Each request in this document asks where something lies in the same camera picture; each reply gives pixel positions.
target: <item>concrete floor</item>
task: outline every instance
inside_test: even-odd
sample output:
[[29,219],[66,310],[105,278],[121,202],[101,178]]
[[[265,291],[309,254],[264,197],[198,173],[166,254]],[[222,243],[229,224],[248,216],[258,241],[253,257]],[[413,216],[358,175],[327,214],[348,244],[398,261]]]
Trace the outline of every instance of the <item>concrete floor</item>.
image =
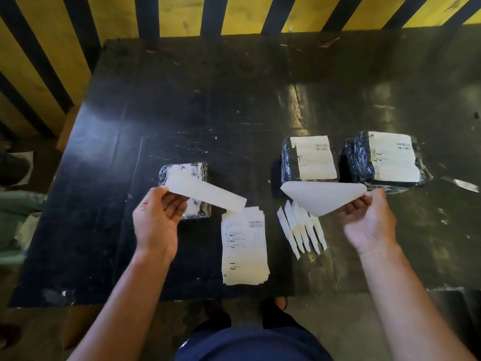
[[[71,351],[62,351],[62,332],[68,308],[6,309],[19,271],[20,267],[0,267],[0,322],[19,325],[23,332],[16,346],[0,351],[0,359],[67,359]],[[256,300],[226,300],[224,308],[233,326],[261,326]],[[316,335],[336,360],[391,359],[369,294],[292,297],[287,312]],[[160,303],[141,359],[171,359],[194,327],[205,319],[201,302]]]

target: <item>white label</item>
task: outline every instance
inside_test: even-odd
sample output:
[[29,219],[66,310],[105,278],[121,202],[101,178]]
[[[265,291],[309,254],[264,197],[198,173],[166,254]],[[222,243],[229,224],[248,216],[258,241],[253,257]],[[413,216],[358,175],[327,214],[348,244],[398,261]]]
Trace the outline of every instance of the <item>white label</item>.
[[379,181],[419,182],[411,137],[406,134],[369,132],[374,178]]
[[337,178],[327,136],[291,137],[291,145],[297,150],[301,180]]

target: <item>black stripe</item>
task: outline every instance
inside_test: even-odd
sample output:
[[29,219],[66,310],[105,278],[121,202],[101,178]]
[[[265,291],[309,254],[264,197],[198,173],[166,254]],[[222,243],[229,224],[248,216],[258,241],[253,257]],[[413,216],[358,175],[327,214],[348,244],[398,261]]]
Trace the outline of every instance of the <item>black stripe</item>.
[[272,0],[261,33],[273,34],[282,32],[295,1],[296,0]]
[[204,0],[202,11],[201,36],[219,36],[224,24],[227,0]]
[[100,44],[88,0],[63,0],[63,3],[67,8],[88,68],[93,73],[99,60],[102,44]]
[[340,32],[351,18],[362,0],[339,0],[326,24],[323,32]]
[[0,16],[39,73],[52,96],[57,100],[63,112],[67,113],[74,106],[74,103],[63,87],[62,82],[55,73],[15,0],[0,0]]
[[382,29],[400,29],[427,0],[405,0]]
[[135,0],[139,37],[145,40],[160,38],[159,0]]
[[28,105],[25,99],[15,90],[15,87],[0,72],[0,91],[3,95],[17,108],[24,118],[39,132],[44,138],[55,138],[49,127],[37,115],[37,113]]
[[9,127],[3,124],[2,120],[0,120],[0,137],[8,140],[18,140],[18,135],[13,133]]
[[467,19],[472,17],[481,9],[481,0],[469,0],[453,16],[451,16],[443,26],[453,27],[462,25]]

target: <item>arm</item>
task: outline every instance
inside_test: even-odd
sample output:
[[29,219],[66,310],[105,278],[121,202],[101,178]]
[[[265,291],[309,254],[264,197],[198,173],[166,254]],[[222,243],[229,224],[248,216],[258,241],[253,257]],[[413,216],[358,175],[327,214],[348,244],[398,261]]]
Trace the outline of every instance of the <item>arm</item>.
[[185,200],[167,189],[153,188],[134,210],[135,254],[70,361],[140,357],[177,252],[177,224],[187,208]]
[[396,360],[474,360],[431,302],[396,243],[396,219],[383,189],[340,211],[344,232],[357,249]]

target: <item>black plastic wrap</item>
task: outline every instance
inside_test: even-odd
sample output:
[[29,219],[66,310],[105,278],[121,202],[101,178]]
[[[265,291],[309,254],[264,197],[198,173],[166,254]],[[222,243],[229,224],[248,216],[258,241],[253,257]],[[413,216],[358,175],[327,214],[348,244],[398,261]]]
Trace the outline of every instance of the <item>black plastic wrap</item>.
[[[163,186],[165,184],[169,176],[169,170],[174,165],[178,166],[178,164],[168,164],[160,169],[159,186]],[[182,169],[189,169],[192,175],[201,178],[202,181],[208,182],[209,166],[207,163],[186,163],[180,166],[182,166]],[[181,220],[209,218],[211,215],[211,210],[212,207],[210,204],[190,198],[187,200],[187,210],[185,211]]]
[[411,137],[411,145],[415,155],[415,166],[419,170],[418,182],[389,182],[376,180],[374,165],[371,162],[369,132],[360,132],[354,139],[346,139],[342,156],[347,158],[350,182],[360,182],[368,190],[384,188],[388,194],[397,194],[413,187],[422,187],[432,179],[432,175],[422,162],[421,151],[416,138]]
[[314,182],[338,182],[339,181],[339,168],[337,165],[337,155],[332,150],[332,144],[329,141],[329,150],[332,154],[333,164],[336,170],[337,177],[329,179],[309,179],[302,180],[299,171],[299,158],[297,149],[292,147],[291,137],[284,139],[282,144],[282,158],[281,158],[281,183],[289,181],[314,181]]

